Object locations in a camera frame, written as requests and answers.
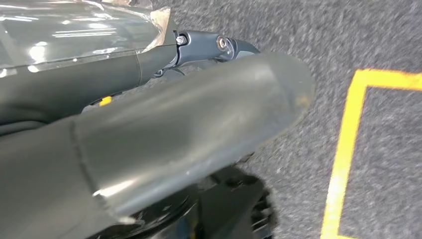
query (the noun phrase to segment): bolt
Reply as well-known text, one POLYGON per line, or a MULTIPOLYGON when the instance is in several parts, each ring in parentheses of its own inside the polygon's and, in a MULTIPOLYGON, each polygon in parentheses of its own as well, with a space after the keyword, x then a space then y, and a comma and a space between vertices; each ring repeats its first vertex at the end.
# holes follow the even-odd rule
POLYGON ((217 47, 220 51, 226 51, 227 50, 227 38, 224 36, 218 36, 217 37, 217 47))
POLYGON ((177 36, 176 37, 176 43, 179 46, 185 45, 186 43, 188 43, 188 39, 185 36, 177 36))

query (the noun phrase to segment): yellow tape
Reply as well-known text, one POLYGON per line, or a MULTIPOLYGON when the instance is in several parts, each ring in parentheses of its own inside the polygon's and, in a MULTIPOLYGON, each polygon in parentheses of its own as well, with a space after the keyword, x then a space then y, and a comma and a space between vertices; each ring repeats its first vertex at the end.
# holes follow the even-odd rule
POLYGON ((337 239, 353 239, 353 238, 348 238, 348 237, 343 237, 343 236, 337 236, 337 239))
POLYGON ((321 239, 337 238, 365 92, 366 86, 354 78, 344 107, 337 152, 328 187, 321 239))
POLYGON ((100 106, 105 106, 105 105, 110 104, 110 103, 111 103, 111 100, 112 100, 111 96, 104 97, 104 98, 100 101, 100 106))
POLYGON ((355 140, 367 87, 422 91, 422 74, 358 70, 347 93, 337 151, 328 187, 321 239, 351 239, 338 235, 355 140))

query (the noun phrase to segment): yellow line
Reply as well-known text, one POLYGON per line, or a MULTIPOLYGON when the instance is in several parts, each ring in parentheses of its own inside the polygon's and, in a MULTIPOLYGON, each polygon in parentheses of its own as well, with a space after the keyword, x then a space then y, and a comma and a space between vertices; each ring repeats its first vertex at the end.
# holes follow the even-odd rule
POLYGON ((351 239, 338 235, 355 140, 367 87, 422 91, 422 74, 358 70, 347 93, 337 151, 328 187, 321 239, 351 239))
POLYGON ((422 74, 398 71, 362 70, 367 86, 401 90, 422 90, 422 74))
POLYGON ((344 237, 344 236, 337 236, 337 239, 354 239, 354 238, 348 238, 348 237, 344 237))
POLYGON ((366 84, 362 82, 362 78, 359 76, 360 74, 357 72, 347 94, 337 152, 328 187, 321 239, 335 239, 338 237, 355 139, 365 100, 366 84))

